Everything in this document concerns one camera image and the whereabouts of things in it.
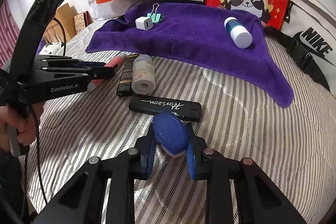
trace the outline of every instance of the plastic buckle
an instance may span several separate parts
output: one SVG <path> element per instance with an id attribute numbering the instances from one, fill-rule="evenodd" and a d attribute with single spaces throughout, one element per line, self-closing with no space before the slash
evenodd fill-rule
<path id="1" fill-rule="evenodd" d="M 292 57 L 300 70 L 305 73 L 308 65 L 313 60 L 310 52 L 308 52 L 305 47 L 302 46 L 300 42 L 298 42 L 295 38 L 292 39 L 292 43 L 286 51 L 290 55 L 290 57 Z"/>

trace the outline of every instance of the black cable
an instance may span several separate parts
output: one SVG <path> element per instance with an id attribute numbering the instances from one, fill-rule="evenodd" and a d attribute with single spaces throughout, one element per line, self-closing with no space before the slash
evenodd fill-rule
<path id="1" fill-rule="evenodd" d="M 43 184 L 42 184 L 42 176 L 41 176 L 41 165 L 40 165 L 40 129 L 39 129 L 39 122 L 37 120 L 37 116 L 35 113 L 35 110 L 32 105 L 29 105 L 29 108 L 31 109 L 31 114 L 33 115 L 34 122 L 35 122 L 35 128 L 36 128 L 36 146 L 37 146 L 37 172 L 39 174 L 39 180 L 40 180 L 40 186 L 41 186 L 41 191 L 42 195 L 44 198 L 44 202 L 47 205 L 48 201 L 45 196 Z"/>
<path id="2" fill-rule="evenodd" d="M 54 20 L 57 22 L 57 24 L 61 27 L 62 29 L 62 33 L 63 33 L 63 40 L 64 40 L 64 49 L 63 49 L 63 56 L 65 56 L 65 50 L 66 50 L 66 45 L 67 45 L 67 39 L 66 39 L 66 36 L 65 36 L 65 30 L 63 28 L 63 25 L 62 23 L 54 17 Z"/>
<path id="3" fill-rule="evenodd" d="M 24 195 L 23 195 L 23 204 L 22 204 L 22 211 L 21 211 L 21 220 L 24 217 L 24 213 L 26 210 L 26 197 L 27 197 L 27 160 L 28 160 L 28 154 L 25 155 L 25 176 L 24 176 Z"/>

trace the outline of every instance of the lip gloss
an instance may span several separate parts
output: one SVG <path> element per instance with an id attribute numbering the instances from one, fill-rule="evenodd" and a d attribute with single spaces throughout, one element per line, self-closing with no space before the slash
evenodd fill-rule
<path id="1" fill-rule="evenodd" d="M 117 70 L 126 60 L 127 55 L 125 53 L 121 53 L 117 57 L 113 58 L 109 63 L 107 63 L 104 67 L 115 67 L 115 70 Z M 95 90 L 96 87 L 98 87 L 102 82 L 108 79 L 95 79 L 92 80 L 91 83 L 87 86 L 87 91 L 92 92 Z"/>

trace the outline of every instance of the green binder clip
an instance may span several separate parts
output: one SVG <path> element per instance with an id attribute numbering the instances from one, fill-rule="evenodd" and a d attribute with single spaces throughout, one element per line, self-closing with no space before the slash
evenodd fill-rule
<path id="1" fill-rule="evenodd" d="M 159 4 L 158 3 L 155 3 L 153 5 L 153 9 L 152 9 L 152 12 L 151 13 L 148 13 L 147 14 L 147 17 L 150 17 L 153 21 L 153 23 L 159 23 L 161 22 L 165 17 L 162 16 L 161 14 L 157 14 L 157 10 L 158 10 L 158 7 L 159 7 Z"/>

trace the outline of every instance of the pink striped fabric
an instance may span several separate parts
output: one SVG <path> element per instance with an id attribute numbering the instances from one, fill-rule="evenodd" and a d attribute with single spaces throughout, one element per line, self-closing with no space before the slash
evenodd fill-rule
<path id="1" fill-rule="evenodd" d="M 0 68 L 12 56 L 19 32 L 5 0 L 0 7 Z"/>

